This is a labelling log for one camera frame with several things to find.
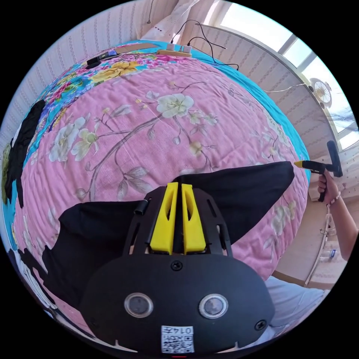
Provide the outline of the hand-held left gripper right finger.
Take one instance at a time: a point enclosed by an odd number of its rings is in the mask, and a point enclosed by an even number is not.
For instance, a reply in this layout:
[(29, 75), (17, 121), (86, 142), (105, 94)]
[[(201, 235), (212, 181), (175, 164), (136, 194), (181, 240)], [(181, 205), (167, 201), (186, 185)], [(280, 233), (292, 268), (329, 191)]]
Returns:
[(205, 236), (192, 185), (181, 185), (184, 254), (201, 253), (206, 249)]

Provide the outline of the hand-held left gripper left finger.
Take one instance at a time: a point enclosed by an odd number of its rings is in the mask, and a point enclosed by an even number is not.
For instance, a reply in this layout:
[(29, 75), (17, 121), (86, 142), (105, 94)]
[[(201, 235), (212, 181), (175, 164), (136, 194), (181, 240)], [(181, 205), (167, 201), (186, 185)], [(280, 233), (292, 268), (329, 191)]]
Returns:
[(150, 248), (153, 252), (162, 252), (169, 255), (173, 252), (177, 195), (178, 183), (168, 183), (161, 200), (150, 241)]

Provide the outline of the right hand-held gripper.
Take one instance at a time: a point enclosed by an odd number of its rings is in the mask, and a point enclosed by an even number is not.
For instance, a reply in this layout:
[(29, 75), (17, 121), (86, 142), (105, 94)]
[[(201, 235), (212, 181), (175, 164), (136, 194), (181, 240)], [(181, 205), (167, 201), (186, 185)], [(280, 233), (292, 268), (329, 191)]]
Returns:
[(324, 163), (316, 162), (316, 161), (301, 160), (301, 161), (294, 162), (294, 165), (298, 168), (308, 169), (311, 171), (311, 173), (322, 175), (325, 178), (326, 178), (325, 173), (324, 173), (325, 170), (327, 170), (328, 172), (331, 172), (333, 174), (335, 174), (337, 172), (336, 165), (324, 164)]

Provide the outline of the person's right hand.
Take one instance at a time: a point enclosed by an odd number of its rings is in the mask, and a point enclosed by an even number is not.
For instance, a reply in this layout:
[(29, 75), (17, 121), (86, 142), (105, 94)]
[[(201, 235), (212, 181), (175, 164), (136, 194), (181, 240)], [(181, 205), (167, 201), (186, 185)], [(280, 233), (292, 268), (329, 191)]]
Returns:
[(324, 171), (324, 174), (319, 176), (317, 189), (319, 194), (324, 194), (323, 202), (327, 206), (335, 203), (341, 196), (334, 179), (327, 169)]

